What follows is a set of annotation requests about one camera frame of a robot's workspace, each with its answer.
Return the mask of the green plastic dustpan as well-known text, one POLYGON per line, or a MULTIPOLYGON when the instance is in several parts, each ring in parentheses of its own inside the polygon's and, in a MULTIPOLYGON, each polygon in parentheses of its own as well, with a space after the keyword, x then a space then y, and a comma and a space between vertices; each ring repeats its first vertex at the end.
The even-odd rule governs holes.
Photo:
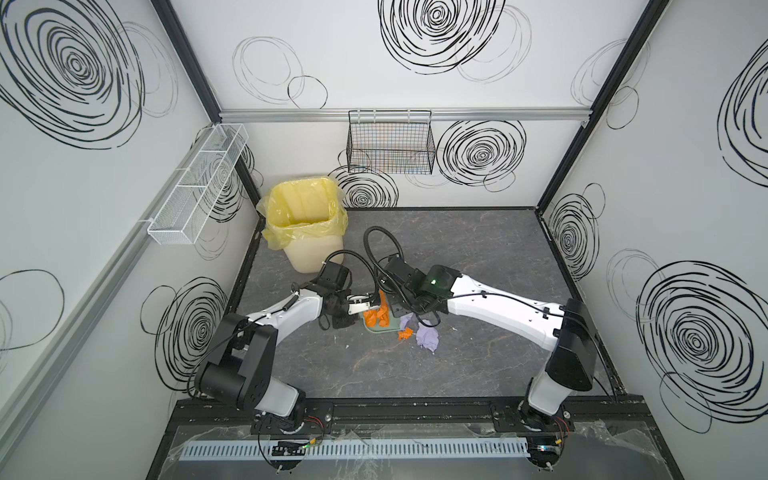
POLYGON ((370 333, 396 333, 400 331, 400 320, 392 314, 389 304, 381 301, 378 309, 372 309, 360 314, 363 326, 370 333))

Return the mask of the orange paper scrap under right arm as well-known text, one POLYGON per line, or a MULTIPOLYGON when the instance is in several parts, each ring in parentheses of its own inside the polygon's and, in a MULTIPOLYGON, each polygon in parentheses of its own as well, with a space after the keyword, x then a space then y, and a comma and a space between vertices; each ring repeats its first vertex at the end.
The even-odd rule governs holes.
POLYGON ((400 330, 398 332, 398 339, 399 340, 406 340, 409 339, 414 334, 414 331, 408 327, 406 327, 403 330, 400 330))

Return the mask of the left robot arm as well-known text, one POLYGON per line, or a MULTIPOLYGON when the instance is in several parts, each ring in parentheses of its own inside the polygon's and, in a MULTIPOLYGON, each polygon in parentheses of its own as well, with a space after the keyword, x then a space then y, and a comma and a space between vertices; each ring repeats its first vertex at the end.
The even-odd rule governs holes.
POLYGON ((313 279, 293 287, 285 299, 252 314, 225 315, 196 367, 193 388, 241 411, 301 417, 301 391, 273 376, 280 342, 324 315, 353 317, 380 306, 380 284, 371 262, 352 250, 336 250, 313 279), (334 261, 339 256, 362 263, 372 278, 372 292, 351 292, 350 270, 334 261))

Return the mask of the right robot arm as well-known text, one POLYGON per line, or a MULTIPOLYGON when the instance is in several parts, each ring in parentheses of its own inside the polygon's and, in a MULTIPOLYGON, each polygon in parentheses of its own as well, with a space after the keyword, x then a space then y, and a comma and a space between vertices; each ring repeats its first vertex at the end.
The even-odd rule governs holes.
POLYGON ((426 329, 442 314, 484 321, 526 338, 549 353, 517 407, 520 422, 543 431, 564 417, 562 403, 593 388, 599 351, 586 305, 528 299, 485 285, 456 269, 434 265, 426 273, 406 262, 396 237, 381 226, 363 234, 363 247, 376 282, 426 329))

